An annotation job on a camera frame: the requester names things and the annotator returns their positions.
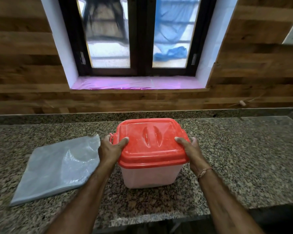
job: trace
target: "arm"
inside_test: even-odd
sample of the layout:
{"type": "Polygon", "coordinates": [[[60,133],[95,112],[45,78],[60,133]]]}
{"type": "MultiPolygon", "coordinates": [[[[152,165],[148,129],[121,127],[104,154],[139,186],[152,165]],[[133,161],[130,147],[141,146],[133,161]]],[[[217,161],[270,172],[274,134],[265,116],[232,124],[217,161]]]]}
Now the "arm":
{"type": "MultiPolygon", "coordinates": [[[[202,173],[203,169],[210,167],[202,155],[196,138],[192,138],[192,143],[179,137],[175,139],[184,146],[185,152],[190,159],[190,168],[197,177],[202,173]]],[[[199,178],[199,184],[219,234],[264,234],[213,170],[207,170],[199,178]]]]}
{"type": "Polygon", "coordinates": [[[98,149],[100,163],[85,185],[60,215],[51,223],[45,234],[89,234],[93,231],[105,185],[126,146],[129,138],[123,138],[117,145],[106,136],[98,149]]]}

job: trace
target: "speckled countertop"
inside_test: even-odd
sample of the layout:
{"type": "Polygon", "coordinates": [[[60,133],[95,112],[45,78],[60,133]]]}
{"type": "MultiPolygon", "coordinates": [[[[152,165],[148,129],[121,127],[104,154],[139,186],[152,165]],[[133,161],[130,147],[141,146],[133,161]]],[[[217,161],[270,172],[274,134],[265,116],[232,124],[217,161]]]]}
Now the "speckled countertop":
{"type": "MultiPolygon", "coordinates": [[[[293,120],[287,116],[178,119],[198,137],[204,156],[247,208],[293,203],[293,120]]],[[[76,194],[69,191],[8,207],[38,146],[114,132],[120,122],[0,126],[0,233],[38,233],[76,194]]],[[[183,166],[172,185],[125,187],[117,167],[105,189],[95,227],[106,228],[209,214],[203,193],[183,166]]]]}

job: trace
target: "wood plank wall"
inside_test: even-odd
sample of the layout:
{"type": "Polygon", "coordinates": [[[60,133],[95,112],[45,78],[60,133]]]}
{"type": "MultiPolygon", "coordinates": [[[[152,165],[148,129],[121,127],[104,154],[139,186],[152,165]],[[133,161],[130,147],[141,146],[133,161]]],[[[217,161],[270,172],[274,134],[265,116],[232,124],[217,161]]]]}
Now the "wood plank wall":
{"type": "Polygon", "coordinates": [[[293,107],[293,0],[239,0],[209,90],[72,91],[40,0],[0,0],[0,114],[293,107]]]}

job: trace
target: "finger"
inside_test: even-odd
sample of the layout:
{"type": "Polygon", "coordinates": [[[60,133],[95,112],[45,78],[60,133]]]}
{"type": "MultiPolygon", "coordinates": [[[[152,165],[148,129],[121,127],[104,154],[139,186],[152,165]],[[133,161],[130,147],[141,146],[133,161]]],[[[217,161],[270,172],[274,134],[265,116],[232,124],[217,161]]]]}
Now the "finger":
{"type": "Polygon", "coordinates": [[[104,137],[104,141],[106,141],[106,142],[110,142],[110,137],[111,137],[111,135],[107,135],[106,137],[104,137]]]}
{"type": "Polygon", "coordinates": [[[197,138],[195,138],[195,137],[191,137],[191,139],[192,139],[192,145],[194,146],[194,147],[199,147],[199,142],[197,141],[197,138]]]}
{"type": "Polygon", "coordinates": [[[123,149],[129,142],[129,137],[124,137],[117,145],[123,149]]]}
{"type": "Polygon", "coordinates": [[[181,137],[175,137],[175,141],[183,145],[183,147],[187,147],[190,145],[190,142],[186,141],[184,138],[181,138],[181,137]]]}

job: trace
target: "window pane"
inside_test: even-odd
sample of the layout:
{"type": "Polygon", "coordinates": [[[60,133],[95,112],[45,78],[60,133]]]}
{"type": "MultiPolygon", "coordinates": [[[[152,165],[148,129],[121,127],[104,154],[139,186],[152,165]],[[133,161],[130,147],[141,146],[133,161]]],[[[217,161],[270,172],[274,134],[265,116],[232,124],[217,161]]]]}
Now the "window pane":
{"type": "Polygon", "coordinates": [[[130,68],[127,0],[78,0],[93,68],[130,68]]]}
{"type": "Polygon", "coordinates": [[[186,67],[199,3],[200,0],[156,0],[152,67],[186,67]]]}

